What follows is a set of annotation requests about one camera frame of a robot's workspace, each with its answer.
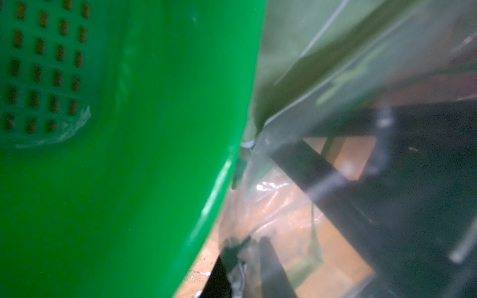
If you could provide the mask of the clear zip-top bag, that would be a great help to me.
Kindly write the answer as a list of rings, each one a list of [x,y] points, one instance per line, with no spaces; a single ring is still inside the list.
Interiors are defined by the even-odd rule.
[[[268,1],[251,116],[232,298],[262,298],[262,237],[297,298],[477,295],[475,1]]]

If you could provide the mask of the green perforated plastic tray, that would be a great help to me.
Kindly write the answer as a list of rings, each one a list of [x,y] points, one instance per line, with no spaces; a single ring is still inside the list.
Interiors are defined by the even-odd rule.
[[[1,2],[1,296],[171,298],[237,163],[265,1]]]

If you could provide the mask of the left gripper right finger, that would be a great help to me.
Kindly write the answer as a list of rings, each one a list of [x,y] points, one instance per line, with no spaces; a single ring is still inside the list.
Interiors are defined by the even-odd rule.
[[[262,297],[297,298],[297,295],[268,237],[262,237],[260,239],[259,250]]]

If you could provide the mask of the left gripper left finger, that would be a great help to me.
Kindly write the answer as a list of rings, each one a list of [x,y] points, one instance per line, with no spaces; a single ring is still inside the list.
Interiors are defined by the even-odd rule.
[[[202,290],[199,298],[231,298],[232,289],[227,279],[226,268],[223,265],[221,257],[217,258],[211,275]]]

